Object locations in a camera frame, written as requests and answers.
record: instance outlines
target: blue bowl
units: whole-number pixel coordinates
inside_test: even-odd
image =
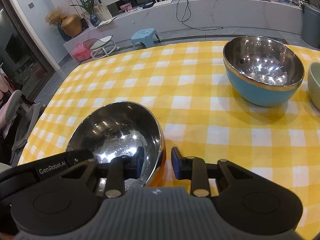
[[[245,36],[223,49],[227,76],[237,92],[259,106],[288,101],[300,87],[304,67],[283,44],[265,37]]]

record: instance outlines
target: white door frame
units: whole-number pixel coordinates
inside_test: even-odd
[[[19,3],[17,0],[10,0],[10,3],[12,4],[12,7],[14,8],[15,12],[17,13],[20,21],[24,25],[25,29],[28,31],[29,35],[35,42],[36,46],[40,49],[42,54],[45,56],[47,61],[49,61],[50,65],[54,68],[55,71],[58,71],[60,69],[60,66],[58,63],[54,60],[54,58],[51,56],[49,51],[46,49],[42,41],[40,40],[39,36],[36,34],[35,30],[32,28],[30,22],[28,21],[26,15],[22,11]]]

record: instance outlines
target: pink container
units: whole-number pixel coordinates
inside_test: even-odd
[[[81,42],[77,43],[76,49],[72,52],[71,56],[77,61],[81,62],[91,58],[91,50],[86,49]]]

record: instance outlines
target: chair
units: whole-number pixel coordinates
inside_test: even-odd
[[[86,49],[91,50],[91,57],[93,59],[100,59],[104,57],[109,57],[109,54],[115,49],[119,50],[120,47],[116,46],[115,42],[112,40],[112,36],[107,36],[99,39],[89,39],[83,43]],[[112,46],[110,51],[107,51],[107,47]]]
[[[154,28],[149,28],[138,31],[131,37],[132,46],[136,49],[136,43],[140,42],[143,43],[146,48],[154,47],[155,43],[153,42],[153,35],[161,42],[157,31]]]
[[[14,153],[17,149],[23,147],[27,143],[44,107],[41,103],[32,104],[31,106],[24,103],[21,98],[22,92],[20,90],[13,91],[3,76],[0,75],[0,99],[3,97],[3,93],[7,92],[11,93],[11,95],[8,101],[0,109],[0,129],[6,124],[10,125],[18,111],[21,115],[21,120],[12,146],[12,152]]]

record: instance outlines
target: black floor border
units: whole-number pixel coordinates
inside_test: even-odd
[[[170,38],[170,39],[162,39],[161,42],[167,42],[167,41],[178,41],[178,40],[189,40],[189,39],[205,39],[205,38],[237,38],[237,37],[241,37],[241,36],[246,36],[246,35],[239,35],[239,34],[211,34],[211,35],[195,35],[195,36],[184,36],[184,37],[177,37],[177,38]],[[289,45],[289,43],[285,40],[285,39],[281,39],[281,38],[275,38],[275,37],[268,37],[266,36],[266,38],[269,39],[273,39],[275,41],[279,41],[285,45]],[[136,47],[138,49],[143,48],[142,45],[137,44]],[[131,49],[132,45],[130,46],[126,46],[126,47],[122,47],[119,50],[124,50],[124,49]]]

